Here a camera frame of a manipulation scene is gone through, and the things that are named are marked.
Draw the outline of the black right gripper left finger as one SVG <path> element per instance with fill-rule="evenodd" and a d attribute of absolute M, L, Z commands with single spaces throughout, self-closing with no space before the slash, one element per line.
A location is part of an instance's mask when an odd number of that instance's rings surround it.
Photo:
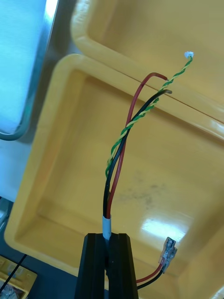
<path fill-rule="evenodd" d="M 106 243 L 103 235 L 88 233 L 84 238 L 74 298 L 104 298 L 105 261 Z"/>

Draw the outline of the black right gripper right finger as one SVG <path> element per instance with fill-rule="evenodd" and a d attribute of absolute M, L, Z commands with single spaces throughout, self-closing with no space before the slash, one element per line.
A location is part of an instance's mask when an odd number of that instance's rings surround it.
<path fill-rule="evenodd" d="M 107 276 L 110 299 L 137 299 L 139 297 L 131 242 L 127 234 L 113 233 L 111 235 Z"/>

